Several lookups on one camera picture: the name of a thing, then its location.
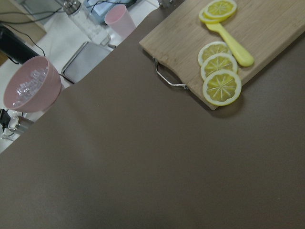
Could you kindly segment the pink plastic cup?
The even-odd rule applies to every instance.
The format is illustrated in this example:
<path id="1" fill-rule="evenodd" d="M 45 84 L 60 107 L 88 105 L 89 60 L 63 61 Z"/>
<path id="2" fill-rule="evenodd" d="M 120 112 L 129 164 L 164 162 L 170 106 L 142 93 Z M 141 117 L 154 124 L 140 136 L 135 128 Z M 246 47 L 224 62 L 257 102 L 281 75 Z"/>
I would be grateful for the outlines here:
<path id="1" fill-rule="evenodd" d="M 110 11 L 108 11 L 104 21 L 122 39 L 126 39 L 136 28 L 130 13 L 123 4 L 117 4 Z"/>

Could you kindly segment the grey tray with cloth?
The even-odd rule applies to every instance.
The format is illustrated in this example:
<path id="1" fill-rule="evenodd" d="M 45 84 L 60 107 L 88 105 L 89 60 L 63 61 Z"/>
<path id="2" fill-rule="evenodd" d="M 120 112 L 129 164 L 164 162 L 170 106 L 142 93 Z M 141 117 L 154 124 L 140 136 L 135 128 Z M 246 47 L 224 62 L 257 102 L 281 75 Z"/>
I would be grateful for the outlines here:
<path id="1" fill-rule="evenodd" d="M 70 82 L 77 83 L 110 53 L 111 51 L 109 49 L 101 45 L 93 42 L 85 42 L 64 65 L 61 73 Z"/>

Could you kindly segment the lemon slice on knife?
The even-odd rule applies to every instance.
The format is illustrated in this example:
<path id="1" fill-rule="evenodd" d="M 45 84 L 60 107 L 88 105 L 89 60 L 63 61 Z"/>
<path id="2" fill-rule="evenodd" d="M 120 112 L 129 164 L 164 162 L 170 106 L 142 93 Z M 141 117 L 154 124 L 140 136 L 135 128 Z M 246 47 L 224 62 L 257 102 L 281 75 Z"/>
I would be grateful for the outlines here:
<path id="1" fill-rule="evenodd" d="M 202 23 L 219 23 L 237 10 L 237 3 L 234 0 L 213 0 L 202 8 L 198 14 Z"/>

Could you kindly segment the bamboo cutting board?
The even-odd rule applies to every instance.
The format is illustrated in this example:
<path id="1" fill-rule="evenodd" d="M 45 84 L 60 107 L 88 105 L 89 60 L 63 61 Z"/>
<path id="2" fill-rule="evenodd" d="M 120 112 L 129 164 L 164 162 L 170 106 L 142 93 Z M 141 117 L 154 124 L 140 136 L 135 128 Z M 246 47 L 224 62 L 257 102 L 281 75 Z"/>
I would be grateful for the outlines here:
<path id="1" fill-rule="evenodd" d="M 204 24 L 199 12 L 208 1 L 184 0 L 140 46 L 205 103 L 197 56 L 206 44 L 224 41 L 238 62 L 242 83 L 247 83 L 305 31 L 302 0 L 239 0 L 236 4 L 228 19 Z"/>

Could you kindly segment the clear bottle with steel cap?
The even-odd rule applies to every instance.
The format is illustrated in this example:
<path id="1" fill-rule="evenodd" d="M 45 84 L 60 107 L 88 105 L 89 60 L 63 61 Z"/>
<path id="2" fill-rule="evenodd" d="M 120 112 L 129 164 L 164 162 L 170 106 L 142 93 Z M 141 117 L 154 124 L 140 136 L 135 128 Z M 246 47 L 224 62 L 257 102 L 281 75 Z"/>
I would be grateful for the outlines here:
<path id="1" fill-rule="evenodd" d="M 63 10 L 74 24 L 96 44 L 106 46 L 111 40 L 108 32 L 93 21 L 86 7 L 78 0 L 65 0 Z"/>

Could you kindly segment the lower lemon slice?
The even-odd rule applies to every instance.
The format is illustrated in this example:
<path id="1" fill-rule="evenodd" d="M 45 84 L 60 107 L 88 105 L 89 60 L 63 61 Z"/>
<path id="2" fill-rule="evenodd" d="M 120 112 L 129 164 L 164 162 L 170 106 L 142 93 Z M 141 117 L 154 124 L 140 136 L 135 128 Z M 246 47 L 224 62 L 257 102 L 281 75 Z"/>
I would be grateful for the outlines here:
<path id="1" fill-rule="evenodd" d="M 232 55 L 231 50 L 225 42 L 216 41 L 211 42 L 201 48 L 198 53 L 197 61 L 199 66 L 202 66 L 203 62 L 210 56 L 218 53 L 226 53 Z"/>

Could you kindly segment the middle lemon slice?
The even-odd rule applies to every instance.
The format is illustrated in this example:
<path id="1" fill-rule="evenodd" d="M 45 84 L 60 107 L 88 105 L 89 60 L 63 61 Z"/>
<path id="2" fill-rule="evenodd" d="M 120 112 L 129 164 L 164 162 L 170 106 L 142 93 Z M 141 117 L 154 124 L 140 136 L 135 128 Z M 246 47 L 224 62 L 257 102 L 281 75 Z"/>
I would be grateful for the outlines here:
<path id="1" fill-rule="evenodd" d="M 238 72 L 236 59 L 227 53 L 217 53 L 208 57 L 201 65 L 201 77 L 203 81 L 212 73 L 219 70 L 229 70 L 234 73 Z"/>

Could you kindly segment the pink bowl with ice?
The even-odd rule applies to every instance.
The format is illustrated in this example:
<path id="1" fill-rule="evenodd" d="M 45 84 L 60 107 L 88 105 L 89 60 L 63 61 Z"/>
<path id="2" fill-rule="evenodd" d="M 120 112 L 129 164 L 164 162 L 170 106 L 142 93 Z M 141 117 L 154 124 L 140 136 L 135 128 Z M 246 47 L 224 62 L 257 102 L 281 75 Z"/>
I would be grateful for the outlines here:
<path id="1" fill-rule="evenodd" d="M 50 107 L 61 91 L 61 79 L 43 56 L 26 61 L 9 81 L 3 102 L 10 110 L 34 113 Z"/>

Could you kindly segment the aluminium frame post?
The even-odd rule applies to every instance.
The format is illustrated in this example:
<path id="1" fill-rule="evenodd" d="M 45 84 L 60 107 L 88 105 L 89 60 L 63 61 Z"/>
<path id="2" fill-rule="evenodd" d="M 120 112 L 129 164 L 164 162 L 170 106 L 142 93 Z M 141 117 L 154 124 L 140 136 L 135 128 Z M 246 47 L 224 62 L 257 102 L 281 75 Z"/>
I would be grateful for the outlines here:
<path id="1" fill-rule="evenodd" d="M 169 7 L 177 7 L 184 2 L 184 0 L 157 0 L 157 1 L 159 3 L 159 6 L 163 9 Z"/>

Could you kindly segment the black water bottle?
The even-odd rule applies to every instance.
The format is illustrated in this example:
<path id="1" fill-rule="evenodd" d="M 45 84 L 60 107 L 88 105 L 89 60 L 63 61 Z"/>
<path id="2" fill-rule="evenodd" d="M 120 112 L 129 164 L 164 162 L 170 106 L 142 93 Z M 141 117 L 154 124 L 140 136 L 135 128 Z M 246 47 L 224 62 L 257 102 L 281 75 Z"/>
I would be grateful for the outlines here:
<path id="1" fill-rule="evenodd" d="M 29 59 L 39 56 L 3 25 L 0 25 L 0 50 L 18 64 L 24 64 Z"/>

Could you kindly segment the lemon slice at corner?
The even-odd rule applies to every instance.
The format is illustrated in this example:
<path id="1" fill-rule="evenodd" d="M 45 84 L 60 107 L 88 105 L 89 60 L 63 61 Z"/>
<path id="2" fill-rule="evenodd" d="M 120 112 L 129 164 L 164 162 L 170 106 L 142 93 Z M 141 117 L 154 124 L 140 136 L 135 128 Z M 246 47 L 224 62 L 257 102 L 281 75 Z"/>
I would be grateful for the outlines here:
<path id="1" fill-rule="evenodd" d="M 219 70 L 209 75 L 203 83 L 203 96 L 210 104 L 226 106 L 235 102 L 242 91 L 238 74 L 229 70 Z"/>

